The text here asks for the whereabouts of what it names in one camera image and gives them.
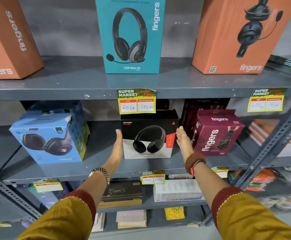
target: mustard yellow sleeve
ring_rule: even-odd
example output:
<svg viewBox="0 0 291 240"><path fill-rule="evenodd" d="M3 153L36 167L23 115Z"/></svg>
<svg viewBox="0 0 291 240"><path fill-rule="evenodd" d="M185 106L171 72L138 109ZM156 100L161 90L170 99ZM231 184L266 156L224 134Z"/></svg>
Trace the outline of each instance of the mustard yellow sleeve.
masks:
<svg viewBox="0 0 291 240"><path fill-rule="evenodd" d="M223 240L291 240L291 226L247 193L225 199L216 219Z"/></svg>
<svg viewBox="0 0 291 240"><path fill-rule="evenodd" d="M80 197L70 195L57 202L16 240L87 240L95 217L95 206L91 210L88 205Z"/></svg>

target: maroon sleeve cuff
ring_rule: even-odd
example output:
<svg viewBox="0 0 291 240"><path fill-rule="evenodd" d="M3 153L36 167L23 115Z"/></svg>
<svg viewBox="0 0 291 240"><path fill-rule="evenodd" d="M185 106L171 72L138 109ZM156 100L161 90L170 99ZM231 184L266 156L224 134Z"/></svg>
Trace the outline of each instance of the maroon sleeve cuff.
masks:
<svg viewBox="0 0 291 240"><path fill-rule="evenodd" d="M243 192L241 189L237 187L229 186L229 187L223 188L216 194L216 196L214 197L212 201L212 207L211 207L212 217L213 217L216 228L218 228L217 214L221 205L230 196L241 193L241 192Z"/></svg>
<svg viewBox="0 0 291 240"><path fill-rule="evenodd" d="M88 194L87 192L85 192L84 190L77 189L75 191L72 191L72 192L66 194L64 199L69 198L69 197L79 198L88 206L90 213L91 213L91 216L92 216L92 224L93 224L97 211L96 211L96 206L94 204L94 200L93 200L92 196L90 194Z"/></svg>

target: qr code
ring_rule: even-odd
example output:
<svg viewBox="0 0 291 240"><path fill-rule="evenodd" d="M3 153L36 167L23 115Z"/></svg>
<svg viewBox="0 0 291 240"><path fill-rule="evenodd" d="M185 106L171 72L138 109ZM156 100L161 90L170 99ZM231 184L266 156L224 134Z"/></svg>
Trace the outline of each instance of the qr code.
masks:
<svg viewBox="0 0 291 240"><path fill-rule="evenodd" d="M211 73L211 72L216 72L216 69L217 69L216 66L212 66L212 67L210 67L210 71L209 71L209 72L210 72L210 73Z"/></svg>

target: brown scrunchie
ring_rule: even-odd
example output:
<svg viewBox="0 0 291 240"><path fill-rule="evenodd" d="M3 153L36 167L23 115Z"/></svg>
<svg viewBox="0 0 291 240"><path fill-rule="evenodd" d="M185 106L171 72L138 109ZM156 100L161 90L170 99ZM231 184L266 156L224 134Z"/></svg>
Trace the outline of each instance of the brown scrunchie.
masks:
<svg viewBox="0 0 291 240"><path fill-rule="evenodd" d="M205 157L201 153L195 152L188 156L187 160L185 161L185 169L188 174L191 174L191 166L198 159L202 159L204 163L206 163Z"/></svg>

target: sleeve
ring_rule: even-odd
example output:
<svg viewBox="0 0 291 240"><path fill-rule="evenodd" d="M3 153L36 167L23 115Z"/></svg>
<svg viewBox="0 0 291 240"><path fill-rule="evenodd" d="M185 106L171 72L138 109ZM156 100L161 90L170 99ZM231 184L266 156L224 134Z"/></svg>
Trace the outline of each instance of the sleeve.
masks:
<svg viewBox="0 0 291 240"><path fill-rule="evenodd" d="M237 187L220 190L211 211L223 240L291 240L291 226Z"/></svg>
<svg viewBox="0 0 291 240"><path fill-rule="evenodd" d="M87 240L96 207L90 194L75 190L51 207L16 240Z"/></svg>

